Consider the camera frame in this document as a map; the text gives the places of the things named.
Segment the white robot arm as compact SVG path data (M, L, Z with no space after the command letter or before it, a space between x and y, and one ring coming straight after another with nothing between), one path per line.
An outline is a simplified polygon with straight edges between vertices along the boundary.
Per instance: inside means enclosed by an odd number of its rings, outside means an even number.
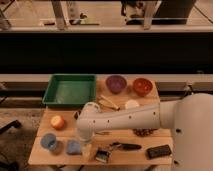
M96 103L88 102L76 122L78 137L85 143L94 132L138 128L171 130L171 171L213 171L213 95L196 93L105 113Z

